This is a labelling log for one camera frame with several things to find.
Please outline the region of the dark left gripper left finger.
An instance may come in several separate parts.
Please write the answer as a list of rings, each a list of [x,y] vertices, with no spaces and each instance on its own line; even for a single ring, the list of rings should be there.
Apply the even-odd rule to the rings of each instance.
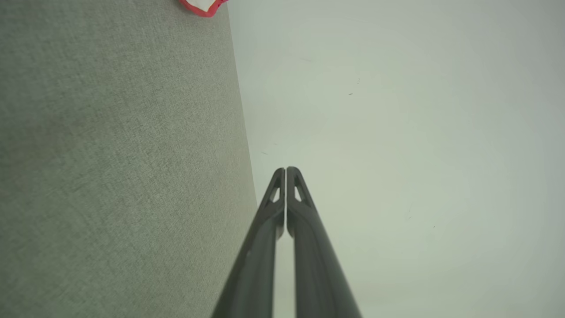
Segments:
[[[285,169],[272,175],[236,257],[213,318],[271,318],[276,242],[284,233]]]

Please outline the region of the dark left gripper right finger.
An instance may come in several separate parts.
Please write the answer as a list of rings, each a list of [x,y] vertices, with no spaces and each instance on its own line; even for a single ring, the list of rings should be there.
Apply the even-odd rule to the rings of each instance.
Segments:
[[[294,239],[295,316],[360,318],[347,278],[301,171],[287,168],[287,229]]]

